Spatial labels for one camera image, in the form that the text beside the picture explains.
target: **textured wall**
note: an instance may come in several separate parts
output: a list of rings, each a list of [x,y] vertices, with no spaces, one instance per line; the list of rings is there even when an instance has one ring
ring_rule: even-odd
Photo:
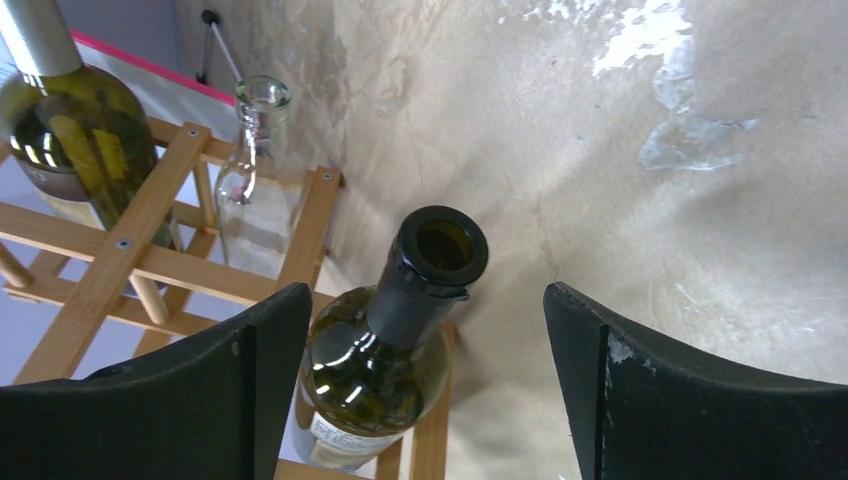
[[[488,234],[456,312],[449,478],[579,478],[554,280],[727,358],[848,382],[845,2],[181,2],[187,71],[203,7],[246,71],[293,87],[293,148],[346,174],[331,249],[351,283],[420,205]]]

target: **wine bottle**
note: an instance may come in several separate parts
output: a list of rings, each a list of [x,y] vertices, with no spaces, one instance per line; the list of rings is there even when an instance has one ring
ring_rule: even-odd
[[[56,216],[111,230],[157,162],[141,103],[83,64],[55,0],[0,0],[0,33],[18,68],[0,121],[19,165]],[[171,212],[152,243],[182,250]]]
[[[444,315],[468,299],[488,244],[460,211],[428,206],[404,219],[376,286],[344,293],[310,327],[295,400],[295,449],[352,473],[432,408],[447,379]]]

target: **black curved panel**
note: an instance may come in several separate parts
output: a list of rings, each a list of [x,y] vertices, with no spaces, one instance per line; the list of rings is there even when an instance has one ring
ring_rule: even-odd
[[[293,284],[84,380],[0,388],[0,478],[273,478],[311,310]]]
[[[544,307],[584,479],[848,478],[848,387],[708,354],[563,283]]]

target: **wooden wine rack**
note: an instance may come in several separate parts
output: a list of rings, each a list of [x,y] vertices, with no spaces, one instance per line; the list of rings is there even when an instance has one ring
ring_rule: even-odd
[[[340,171],[323,167],[310,171],[300,220],[274,281],[207,260],[218,235],[207,163],[221,165],[234,145],[213,138],[202,125],[178,126],[155,118],[149,124],[165,154],[110,232],[0,203],[0,238],[40,250],[25,267],[0,243],[0,271],[7,279],[4,290],[15,299],[62,306],[16,384],[73,375],[107,317],[145,329],[134,356],[168,345],[173,336],[192,335],[214,325],[212,319],[183,310],[193,292],[249,306],[286,285],[303,282],[313,289],[313,314],[332,300],[314,287],[326,252],[323,240],[342,186]],[[4,146],[0,162],[9,153],[8,145]],[[189,172],[194,173],[199,207],[174,200]],[[195,229],[184,253],[149,243],[169,208],[180,224]],[[59,276],[71,258],[89,263],[78,282]],[[139,299],[121,295],[128,279]],[[168,284],[164,295],[159,294],[157,281]],[[445,329],[453,342],[455,331]],[[414,429],[412,480],[445,476],[449,403],[450,379],[439,402]],[[379,457],[377,480],[399,477],[401,442]],[[275,478],[359,477],[279,460]]]

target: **white patch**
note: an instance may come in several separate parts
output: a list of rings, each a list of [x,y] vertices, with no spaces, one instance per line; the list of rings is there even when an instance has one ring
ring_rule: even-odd
[[[612,0],[500,0],[501,7],[510,15],[521,16],[524,21],[533,17],[554,23],[573,18],[575,25],[588,19],[599,6],[614,5]]]
[[[536,7],[533,10],[530,10],[529,12],[527,12],[523,15],[525,22],[527,20],[530,20],[530,17],[541,17],[541,16],[542,16],[542,8],[541,7]]]
[[[610,335],[607,339],[607,348],[612,363],[621,363],[633,357],[633,350],[627,344],[615,338],[615,335]]]
[[[741,134],[756,125],[756,119],[728,123],[672,115],[648,136],[639,161],[648,170],[709,171],[735,165],[745,158],[738,145]]]
[[[648,0],[642,8],[629,8],[621,17],[622,28],[607,43],[606,54],[595,59],[593,74],[629,68],[636,60],[671,52],[689,37],[692,24],[683,19],[680,0]]]
[[[568,6],[565,4],[565,0],[554,0],[551,2],[550,6],[548,6],[548,15],[551,16],[551,19],[554,19],[557,15],[559,15],[563,20],[568,20],[568,17],[571,16],[568,12]]]
[[[657,376],[657,367],[651,365],[650,360],[645,360],[645,363],[643,363],[642,366],[647,368],[648,370],[650,370],[651,373],[653,373],[655,377]]]
[[[745,159],[744,133],[757,125],[757,119],[732,122],[690,112],[695,47],[684,13],[681,0],[646,0],[641,8],[625,10],[620,31],[607,42],[606,53],[595,58],[592,70],[597,77],[646,57],[662,57],[652,84],[670,115],[639,149],[639,161],[648,170],[709,171],[740,163]]]

